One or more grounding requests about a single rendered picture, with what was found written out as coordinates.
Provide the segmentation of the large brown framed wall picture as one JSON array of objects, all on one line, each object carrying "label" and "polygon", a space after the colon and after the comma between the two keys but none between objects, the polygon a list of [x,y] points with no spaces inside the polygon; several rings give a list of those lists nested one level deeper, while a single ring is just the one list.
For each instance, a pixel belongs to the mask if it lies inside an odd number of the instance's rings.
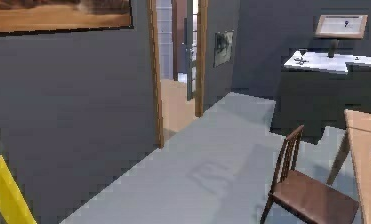
[{"label": "large brown framed wall picture", "polygon": [[132,26],[131,0],[0,0],[0,33]]}]

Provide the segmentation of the small grey framed wall picture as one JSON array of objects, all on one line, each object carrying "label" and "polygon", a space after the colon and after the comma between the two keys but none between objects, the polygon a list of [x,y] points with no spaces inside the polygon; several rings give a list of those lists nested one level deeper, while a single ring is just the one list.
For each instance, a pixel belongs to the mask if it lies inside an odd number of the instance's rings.
[{"label": "small grey framed wall picture", "polygon": [[228,62],[231,59],[233,47],[233,31],[218,32],[215,34],[214,66]]}]

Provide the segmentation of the dark brown wooden chair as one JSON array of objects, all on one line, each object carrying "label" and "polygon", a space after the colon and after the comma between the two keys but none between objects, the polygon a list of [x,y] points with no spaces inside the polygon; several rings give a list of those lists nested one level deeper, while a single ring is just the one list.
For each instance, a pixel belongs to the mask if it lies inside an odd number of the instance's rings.
[{"label": "dark brown wooden chair", "polygon": [[352,224],[359,202],[296,169],[304,126],[281,146],[260,224],[276,203],[306,224]]}]

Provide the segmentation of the yellow and grey pole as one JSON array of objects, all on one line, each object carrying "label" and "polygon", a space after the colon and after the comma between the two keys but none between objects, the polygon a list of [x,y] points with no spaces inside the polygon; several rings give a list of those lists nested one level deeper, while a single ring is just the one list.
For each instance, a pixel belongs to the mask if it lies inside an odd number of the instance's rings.
[{"label": "yellow and grey pole", "polygon": [[2,152],[0,140],[0,213],[6,224],[37,224]]}]

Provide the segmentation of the dark cabinet with white top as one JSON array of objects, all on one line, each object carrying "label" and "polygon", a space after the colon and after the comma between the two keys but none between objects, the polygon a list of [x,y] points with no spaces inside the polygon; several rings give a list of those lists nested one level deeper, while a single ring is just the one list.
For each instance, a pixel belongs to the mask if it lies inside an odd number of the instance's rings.
[{"label": "dark cabinet with white top", "polygon": [[[309,62],[297,64],[300,57]],[[303,125],[303,140],[316,144],[327,127],[345,127],[345,109],[371,113],[371,56],[295,51],[283,64],[270,130]]]}]

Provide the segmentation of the grey room door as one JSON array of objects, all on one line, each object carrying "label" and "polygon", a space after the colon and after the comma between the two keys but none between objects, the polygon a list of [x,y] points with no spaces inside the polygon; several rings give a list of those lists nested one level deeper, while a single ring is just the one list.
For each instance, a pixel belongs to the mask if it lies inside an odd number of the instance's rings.
[{"label": "grey room door", "polygon": [[186,17],[184,18],[184,45],[187,100],[194,98],[196,84],[196,47],[197,47],[197,12],[198,0],[186,0]]}]

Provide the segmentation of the wooden framed tilted mirror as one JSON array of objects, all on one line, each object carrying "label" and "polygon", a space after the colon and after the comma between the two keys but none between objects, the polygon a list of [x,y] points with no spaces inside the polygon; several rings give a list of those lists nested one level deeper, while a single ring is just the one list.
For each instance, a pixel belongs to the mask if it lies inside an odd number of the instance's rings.
[{"label": "wooden framed tilted mirror", "polygon": [[331,40],[328,57],[333,58],[341,39],[364,38],[367,20],[367,15],[321,15],[315,36]]}]

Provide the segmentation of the light wooden table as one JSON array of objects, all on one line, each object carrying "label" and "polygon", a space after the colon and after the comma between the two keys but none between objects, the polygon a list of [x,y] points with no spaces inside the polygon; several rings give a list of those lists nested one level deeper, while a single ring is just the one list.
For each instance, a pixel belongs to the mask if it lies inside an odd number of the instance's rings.
[{"label": "light wooden table", "polygon": [[352,156],[362,223],[371,224],[371,114],[344,110],[346,133],[326,183],[332,185],[348,154]]}]

